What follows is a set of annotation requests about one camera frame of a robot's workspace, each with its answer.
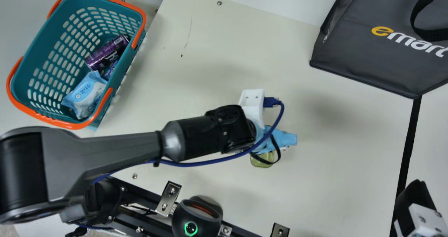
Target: orange basket handle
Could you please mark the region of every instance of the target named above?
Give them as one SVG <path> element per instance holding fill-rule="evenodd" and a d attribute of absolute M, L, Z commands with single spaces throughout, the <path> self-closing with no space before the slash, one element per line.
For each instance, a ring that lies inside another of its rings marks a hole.
<path fill-rule="evenodd" d="M 56 3 L 53 5 L 53 7 L 50 9 L 50 12 L 48 13 L 47 19 L 50 18 L 51 14 L 53 14 L 53 12 L 59 6 L 61 1 L 63 1 L 63 0 L 57 0 L 56 1 Z M 106 0 L 106 1 L 111 1 L 111 2 L 114 2 L 116 4 L 120 4 L 122 6 L 125 6 L 125 7 L 129 8 L 129 9 L 133 9 L 133 10 L 139 12 L 141 17 L 143 18 L 143 22 L 141 23 L 141 27 L 139 28 L 139 31 L 137 31 L 137 33 L 135 35 L 135 39 L 134 39 L 134 41 L 131 44 L 131 47 L 133 49 L 136 49 L 137 43 L 139 42 L 139 39 L 140 39 L 140 36 L 141 36 L 141 33 L 143 32 L 143 30 L 145 28 L 145 25 L 146 25 L 146 14 L 145 14 L 145 12 L 142 9 L 140 9 L 139 7 L 136 7 L 136 6 L 132 5 L 132 4 L 128 4 L 127 2 L 124 2 L 124 1 L 120 1 L 120 0 Z"/>
<path fill-rule="evenodd" d="M 57 119 L 53 119 L 47 116 L 44 116 L 43 114 L 39 114 L 38 112 L 32 110 L 31 108 L 23 105 L 22 103 L 20 103 L 18 100 L 16 100 L 16 98 L 14 98 L 14 95 L 11 93 L 11 80 L 14 77 L 14 74 L 17 71 L 17 68 L 19 68 L 19 65 L 22 61 L 23 57 L 21 57 L 16 65 L 13 67 L 13 69 L 11 70 L 11 72 L 9 73 L 8 79 L 6 81 L 6 92 L 8 94 L 9 99 L 11 100 L 11 102 L 13 103 L 14 106 L 16 106 L 16 108 L 20 109 L 21 111 L 23 111 L 24 113 L 39 119 L 43 122 L 49 123 L 51 125 L 55 125 L 58 127 L 62 127 L 62 128 L 66 128 L 68 130 L 80 130 L 82 128 L 87 127 L 89 124 L 91 124 L 99 115 L 99 113 L 101 112 L 101 110 L 103 109 L 103 106 L 106 104 L 107 99 L 110 97 L 110 95 L 113 92 L 113 88 L 110 87 L 109 89 L 107 89 L 106 93 L 104 94 L 103 98 L 101 99 L 101 102 L 99 103 L 98 108 L 96 109 L 96 112 L 87 120 L 85 120 L 84 122 L 81 123 L 70 123 L 70 122 L 66 122 L 66 121 L 62 121 L 62 120 L 57 120 Z"/>

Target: blue cable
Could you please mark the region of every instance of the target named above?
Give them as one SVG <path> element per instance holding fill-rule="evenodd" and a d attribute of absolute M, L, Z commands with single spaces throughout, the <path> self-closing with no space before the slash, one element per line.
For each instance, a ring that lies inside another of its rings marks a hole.
<path fill-rule="evenodd" d="M 99 227 L 92 227 L 92 226 L 87 226 L 81 223 L 75 223 L 75 225 L 77 225 L 78 227 L 82 227 L 82 228 L 89 228 L 89 229 L 93 229 L 93 230 L 112 230 L 113 228 L 99 228 Z"/>
<path fill-rule="evenodd" d="M 273 105 L 280 105 L 281 109 L 280 109 L 280 113 L 277 116 L 277 119 L 275 120 L 274 124 L 272 124 L 272 127 L 270 128 L 270 130 L 260 139 L 260 141 L 258 141 L 256 144 L 254 144 L 251 148 L 247 149 L 246 151 L 243 151 L 241 153 L 238 154 L 234 154 L 231 156 L 227 156 L 227 157 L 223 157 L 223 158 L 218 158 L 218 159 L 213 159 L 213 160 L 207 160 L 207 161 L 202 161 L 202 162 L 173 162 L 173 161 L 169 161 L 169 160 L 160 160 L 160 163 L 163 164 L 167 164 L 167 165 L 171 165 L 171 166 L 177 166 L 177 167 L 197 167 L 197 166 L 203 166 L 203 165 L 208 165 L 208 164 L 214 164 L 214 163 L 218 163 L 218 162 L 225 162 L 225 161 L 229 161 L 232 159 L 236 159 L 239 157 L 242 157 L 250 152 L 252 152 L 254 149 L 258 148 L 258 146 L 260 146 L 265 140 L 267 140 L 270 135 L 272 134 L 272 132 L 274 132 L 275 128 L 277 127 L 278 123 L 280 122 L 282 116 L 283 116 L 283 112 L 285 111 L 285 105 L 279 101 L 279 100 L 275 100 L 275 102 L 273 103 L 269 103 L 267 106 L 265 105 L 265 107 L 268 106 L 273 106 Z M 154 163 L 156 162 L 155 159 L 150 160 L 148 162 L 142 163 L 142 164 L 147 164 L 147 163 Z M 113 173 L 108 173 L 106 175 L 102 175 L 100 177 L 95 178 L 91 184 L 95 184 L 105 178 L 107 178 L 108 176 L 114 174 L 116 172 Z"/>

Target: bag strap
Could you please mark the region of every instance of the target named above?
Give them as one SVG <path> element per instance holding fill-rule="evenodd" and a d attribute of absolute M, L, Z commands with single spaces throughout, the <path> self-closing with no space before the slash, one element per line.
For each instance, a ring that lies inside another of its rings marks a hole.
<path fill-rule="evenodd" d="M 269 161 L 267 161 L 267 160 L 262 159 L 261 157 L 259 157 L 259 156 L 258 156 L 256 153 L 254 153 L 254 152 L 251 152 L 251 157 L 253 157 L 255 160 L 258 160 L 258 161 L 260 161 L 260 162 L 262 162 L 262 163 L 264 163 L 264 164 L 272 165 L 272 164 L 275 164 L 276 162 L 280 161 L 280 158 L 281 158 L 281 152 L 280 152 L 280 148 L 279 148 L 277 142 L 276 142 L 275 139 L 274 139 L 274 136 L 273 136 L 273 135 L 270 135 L 270 137 L 271 137 L 271 140 L 272 140 L 272 144 L 274 145 L 275 151 L 277 151 L 277 161 L 275 161 L 275 162 L 269 162 Z"/>
<path fill-rule="evenodd" d="M 425 30 L 425 29 L 417 28 L 414 25 L 417 15 L 419 15 L 419 13 L 433 1 L 434 0 L 419 0 L 419 1 L 417 1 L 416 5 L 414 6 L 414 9 L 412 10 L 412 14 L 411 14 L 411 26 L 412 26 L 413 30 L 416 32 L 416 34 L 421 36 L 421 38 L 425 41 L 437 42 L 437 41 L 448 40 L 448 28 Z"/>

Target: emart logo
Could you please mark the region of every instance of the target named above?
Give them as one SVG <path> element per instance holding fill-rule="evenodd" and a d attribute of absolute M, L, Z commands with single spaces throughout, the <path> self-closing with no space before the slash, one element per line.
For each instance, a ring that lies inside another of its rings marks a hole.
<path fill-rule="evenodd" d="M 435 52 L 435 55 L 437 57 L 442 58 L 444 56 L 444 52 L 448 50 L 448 48 L 441 47 L 441 46 L 434 46 L 430 42 L 426 42 L 423 40 L 417 40 L 416 38 L 412 36 L 408 36 L 403 33 L 395 32 L 393 29 L 384 27 L 384 26 L 378 26 L 372 29 L 372 33 L 376 36 L 387 36 L 387 39 L 394 40 L 397 43 L 401 43 L 406 39 L 405 46 L 411 46 L 413 49 L 417 50 L 424 50 L 427 53 Z"/>

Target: purple package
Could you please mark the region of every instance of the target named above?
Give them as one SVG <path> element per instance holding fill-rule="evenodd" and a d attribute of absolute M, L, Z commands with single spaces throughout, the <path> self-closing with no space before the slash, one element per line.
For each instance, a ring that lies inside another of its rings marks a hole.
<path fill-rule="evenodd" d="M 94 71 L 104 69 L 120 58 L 128 44 L 126 36 L 121 34 L 85 58 L 85 63 Z"/>
<path fill-rule="evenodd" d="M 115 70 L 115 67 L 118 64 L 118 60 L 115 60 L 114 63 L 112 63 L 112 65 L 110 66 L 110 68 L 108 68 L 107 70 L 104 70 L 103 73 L 103 78 L 109 80 L 112 76 L 113 71 Z"/>

